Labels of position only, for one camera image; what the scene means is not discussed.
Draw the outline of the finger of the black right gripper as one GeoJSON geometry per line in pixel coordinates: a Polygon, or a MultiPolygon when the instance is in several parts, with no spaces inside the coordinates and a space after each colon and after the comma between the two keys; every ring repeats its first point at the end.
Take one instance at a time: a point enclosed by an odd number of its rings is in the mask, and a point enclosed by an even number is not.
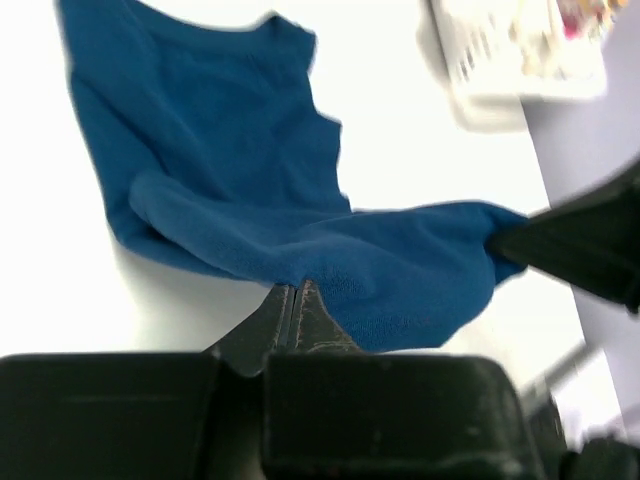
{"type": "Polygon", "coordinates": [[[639,313],[639,164],[490,237],[488,248],[639,313]]]}

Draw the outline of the white plastic basket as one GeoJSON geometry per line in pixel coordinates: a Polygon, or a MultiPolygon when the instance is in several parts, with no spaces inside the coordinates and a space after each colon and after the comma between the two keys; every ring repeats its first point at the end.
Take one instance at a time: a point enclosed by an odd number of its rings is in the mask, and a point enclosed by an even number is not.
{"type": "Polygon", "coordinates": [[[418,38],[459,125],[516,131],[528,103],[607,92],[604,46],[625,1],[423,1],[418,38]]]}

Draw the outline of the blue t-shirt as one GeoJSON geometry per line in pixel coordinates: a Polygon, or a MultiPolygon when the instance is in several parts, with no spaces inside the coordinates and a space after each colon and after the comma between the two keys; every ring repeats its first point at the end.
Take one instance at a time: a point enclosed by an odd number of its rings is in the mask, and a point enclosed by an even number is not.
{"type": "Polygon", "coordinates": [[[520,274],[487,247],[525,221],[505,208],[351,208],[340,123],[312,98],[312,31],[275,13],[214,30],[139,1],[57,10],[106,218],[128,250],[234,280],[312,281],[370,352],[444,344],[520,274]]]}

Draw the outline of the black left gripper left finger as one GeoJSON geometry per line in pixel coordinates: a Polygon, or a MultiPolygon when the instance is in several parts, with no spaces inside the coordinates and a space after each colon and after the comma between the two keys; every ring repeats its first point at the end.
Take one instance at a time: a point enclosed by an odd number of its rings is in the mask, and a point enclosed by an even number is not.
{"type": "Polygon", "coordinates": [[[1,361],[5,479],[198,479],[219,395],[258,377],[293,291],[201,352],[16,354],[1,361]]]}

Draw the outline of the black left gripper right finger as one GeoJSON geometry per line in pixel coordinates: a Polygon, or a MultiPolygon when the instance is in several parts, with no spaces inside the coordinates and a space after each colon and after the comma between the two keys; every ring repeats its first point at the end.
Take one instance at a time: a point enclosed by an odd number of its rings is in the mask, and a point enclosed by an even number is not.
{"type": "Polygon", "coordinates": [[[504,369],[481,356],[302,350],[328,317],[299,289],[284,352],[262,377],[269,479],[540,479],[541,460],[504,369]]]}

